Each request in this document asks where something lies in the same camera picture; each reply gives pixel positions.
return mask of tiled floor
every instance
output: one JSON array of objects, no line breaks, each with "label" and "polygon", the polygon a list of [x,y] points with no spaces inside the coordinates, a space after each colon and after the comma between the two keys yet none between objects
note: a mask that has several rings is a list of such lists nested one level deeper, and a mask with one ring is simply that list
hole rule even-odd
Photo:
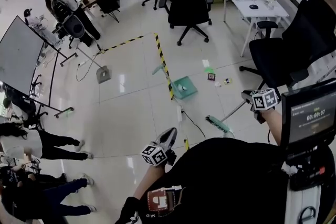
[{"label": "tiled floor", "polygon": [[[176,45],[183,27],[170,29],[165,10],[154,11],[153,3],[141,6],[142,0],[122,0],[120,13],[116,13],[120,23],[110,17],[97,17],[94,21],[102,31],[99,44],[110,48],[125,40],[139,35],[144,38],[122,45],[99,55],[96,61],[107,65],[112,79],[98,85],[97,66],[92,65],[85,79],[76,80],[79,63],[87,58],[79,51],[78,58],[71,59],[64,67],[57,65],[52,86],[51,105],[65,109],[75,108],[59,119],[44,117],[44,126],[50,133],[69,135],[85,139],[84,150],[93,152],[95,159],[88,161],[48,161],[43,162],[43,171],[59,175],[62,168],[69,179],[79,173],[87,173],[95,181],[94,187],[81,190],[69,196],[67,203],[72,205],[93,204],[98,213],[82,217],[68,217],[69,223],[110,224],[118,219],[120,210],[127,197],[131,196],[142,179],[147,164],[139,155],[143,147],[154,140],[164,130],[178,127],[178,139],[175,151],[180,157],[184,154],[183,139],[187,137],[194,145],[204,140],[201,132],[183,116],[181,126],[177,123],[176,103],[170,100],[166,79],[162,72],[152,75],[160,64],[156,42],[152,33],[158,33],[165,61],[171,78],[189,76],[198,89],[198,93],[181,103],[190,118],[203,130],[206,138],[219,137],[222,132],[207,123],[204,117],[213,115],[223,118],[241,102],[240,92],[255,89],[261,78],[239,72],[238,67],[253,67],[249,52],[241,58],[247,25],[241,20],[237,9],[228,4],[227,24],[223,23],[223,4],[215,4],[210,16],[213,25],[200,25],[210,36],[210,42],[204,43],[195,31],[190,31],[183,40],[183,46]],[[75,51],[62,45],[62,52],[70,55]],[[81,44],[88,54],[97,52]],[[55,59],[49,55],[37,73],[42,74],[43,86],[39,99],[48,101],[50,78]],[[79,67],[78,78],[82,78],[89,68],[87,61]],[[204,69],[207,65],[215,69],[216,79],[221,87],[207,80]],[[224,85],[225,78],[232,78],[232,84]],[[248,105],[227,120],[236,138],[248,142],[267,143],[268,129],[254,120]]]}]

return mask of blue jeans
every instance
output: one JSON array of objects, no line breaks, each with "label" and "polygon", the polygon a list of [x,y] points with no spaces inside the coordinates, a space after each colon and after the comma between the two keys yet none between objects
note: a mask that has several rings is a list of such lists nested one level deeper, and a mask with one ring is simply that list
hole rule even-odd
[{"label": "blue jeans", "polygon": [[61,204],[65,197],[70,193],[75,193],[78,189],[85,188],[87,184],[87,180],[81,178],[56,188],[44,190],[44,194],[47,196],[54,214],[58,216],[82,216],[90,214],[91,210],[87,206],[82,205],[74,207]]}]

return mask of person's hand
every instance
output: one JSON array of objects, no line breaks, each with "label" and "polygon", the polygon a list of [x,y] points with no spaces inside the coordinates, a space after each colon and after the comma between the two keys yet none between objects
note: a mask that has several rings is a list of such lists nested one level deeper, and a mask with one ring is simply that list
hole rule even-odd
[{"label": "person's hand", "polygon": [[35,181],[35,180],[36,180],[36,177],[35,177],[33,174],[29,174],[29,175],[28,175],[28,178],[30,178],[32,181]]}]

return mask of black device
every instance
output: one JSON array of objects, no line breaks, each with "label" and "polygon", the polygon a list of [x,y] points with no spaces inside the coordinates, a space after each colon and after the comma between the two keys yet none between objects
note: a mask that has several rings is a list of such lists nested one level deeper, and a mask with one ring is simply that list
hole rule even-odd
[{"label": "black device", "polygon": [[257,5],[250,5],[250,9],[258,9],[259,7]]},{"label": "black device", "polygon": [[311,188],[335,176],[326,154],[336,134],[335,116],[336,79],[282,94],[280,146],[286,163],[298,169],[290,178],[292,190]]}]

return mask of white sneaker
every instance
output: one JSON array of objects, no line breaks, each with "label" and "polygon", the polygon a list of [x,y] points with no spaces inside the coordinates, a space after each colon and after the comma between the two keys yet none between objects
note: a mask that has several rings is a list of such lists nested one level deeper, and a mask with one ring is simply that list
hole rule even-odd
[{"label": "white sneaker", "polygon": [[91,152],[81,151],[81,153],[87,154],[88,155],[88,159],[93,159],[93,154]]},{"label": "white sneaker", "polygon": [[80,140],[79,141],[79,145],[78,146],[74,146],[75,147],[75,151],[79,152],[80,149],[85,145],[85,141],[84,140]]},{"label": "white sneaker", "polygon": [[95,181],[91,177],[89,177],[87,174],[83,173],[81,178],[86,179],[88,181],[88,185],[90,186],[92,186],[95,183]]},{"label": "white sneaker", "polygon": [[93,205],[85,205],[85,206],[89,207],[91,212],[97,212],[96,207],[94,207]]}]

